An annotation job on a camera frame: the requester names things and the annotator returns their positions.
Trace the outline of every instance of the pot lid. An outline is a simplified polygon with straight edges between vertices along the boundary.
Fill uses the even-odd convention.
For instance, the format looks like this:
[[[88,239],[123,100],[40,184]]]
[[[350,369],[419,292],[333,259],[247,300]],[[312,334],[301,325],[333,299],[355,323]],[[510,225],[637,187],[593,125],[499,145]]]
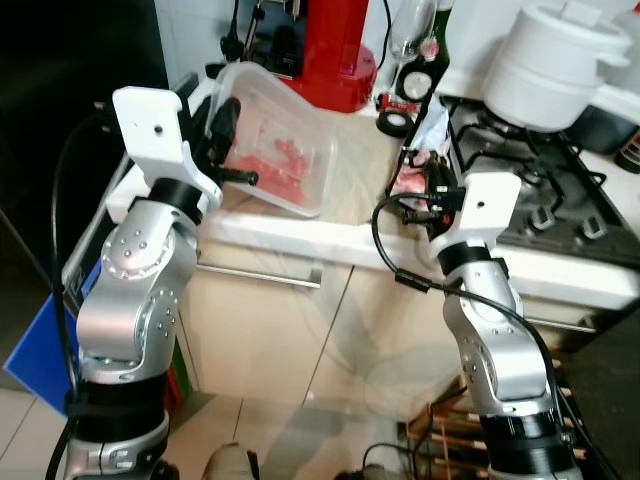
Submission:
[[[589,5],[573,1],[564,5],[533,3],[523,7],[522,12],[580,43],[622,48],[632,43],[631,37],[620,27],[600,21],[602,11]]]

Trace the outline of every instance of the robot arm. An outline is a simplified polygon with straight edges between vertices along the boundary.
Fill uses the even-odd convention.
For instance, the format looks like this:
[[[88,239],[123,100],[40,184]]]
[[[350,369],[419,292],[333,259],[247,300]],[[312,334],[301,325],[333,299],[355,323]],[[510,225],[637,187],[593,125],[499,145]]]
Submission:
[[[196,268],[197,226],[219,207],[224,181],[255,185],[257,174],[222,168],[236,99],[197,142],[174,92],[128,87],[113,101],[127,153],[151,192],[104,242],[100,275],[78,315],[82,383],[79,401],[68,405],[77,426],[64,478],[177,478],[160,461],[169,433],[164,398],[178,301]]]
[[[458,197],[460,187],[453,188]],[[522,317],[522,301],[509,284],[504,262],[490,255],[496,238],[509,225],[520,180],[510,173],[474,173],[464,178],[462,188],[464,200],[455,207],[448,199],[453,196],[449,185],[436,187],[438,193],[430,201],[434,212],[459,210],[450,227],[432,229],[441,232],[431,238],[429,255],[442,267],[443,285],[397,268],[378,238],[383,259],[398,282],[446,294],[444,319],[458,344],[467,388],[481,418],[491,460],[489,477],[580,480],[571,437],[560,424],[554,401],[548,351],[532,327],[516,321]],[[377,213],[392,199],[374,211],[374,238]]]

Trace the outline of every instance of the white pot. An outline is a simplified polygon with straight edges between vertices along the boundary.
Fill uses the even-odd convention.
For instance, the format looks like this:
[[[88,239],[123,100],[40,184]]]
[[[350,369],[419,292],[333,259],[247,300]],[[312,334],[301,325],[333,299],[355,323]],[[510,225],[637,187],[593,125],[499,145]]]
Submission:
[[[496,115],[532,130],[565,129],[611,67],[629,64],[629,36],[595,21],[590,7],[578,5],[583,15],[576,17],[576,4],[570,3],[573,10],[536,3],[520,11],[483,84],[484,102]],[[588,13],[592,21],[585,24]]]

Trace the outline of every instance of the drawer handle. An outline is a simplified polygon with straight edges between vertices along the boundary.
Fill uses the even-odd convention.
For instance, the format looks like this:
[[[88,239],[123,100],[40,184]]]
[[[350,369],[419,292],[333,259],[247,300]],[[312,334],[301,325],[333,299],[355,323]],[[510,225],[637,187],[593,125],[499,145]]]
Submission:
[[[320,288],[322,282],[322,270],[318,268],[311,269],[309,278],[292,278],[282,277],[280,275],[272,275],[270,273],[253,272],[251,270],[237,270],[235,268],[219,267],[217,265],[207,265],[198,262],[198,270],[212,273],[223,273],[225,275],[235,275],[236,277],[254,278],[256,280],[266,280],[268,282],[284,283],[285,285],[293,285],[305,288]]]
[[[598,331],[592,327],[585,327],[582,325],[572,325],[570,323],[553,322],[551,320],[543,320],[535,317],[525,317],[529,323],[534,325],[540,325],[542,327],[557,328],[559,330],[571,330],[572,332],[591,333],[595,334]]]

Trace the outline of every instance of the cabinet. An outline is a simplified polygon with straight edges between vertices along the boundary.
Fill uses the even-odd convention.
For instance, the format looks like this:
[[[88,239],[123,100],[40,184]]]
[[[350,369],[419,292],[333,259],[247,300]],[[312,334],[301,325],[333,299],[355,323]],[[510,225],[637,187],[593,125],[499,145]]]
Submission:
[[[304,405],[412,417],[461,371],[443,301],[354,268]]]
[[[305,288],[197,271],[181,316],[203,392],[408,419],[461,371],[441,292],[417,292],[388,271],[221,243],[201,249],[201,263],[238,270],[298,278],[323,272],[319,288]],[[583,324],[592,309],[523,301],[551,349],[595,333]]]
[[[196,271],[181,316],[200,390],[291,405],[303,401],[350,266],[202,243],[200,262],[283,277],[322,270],[320,288]]]

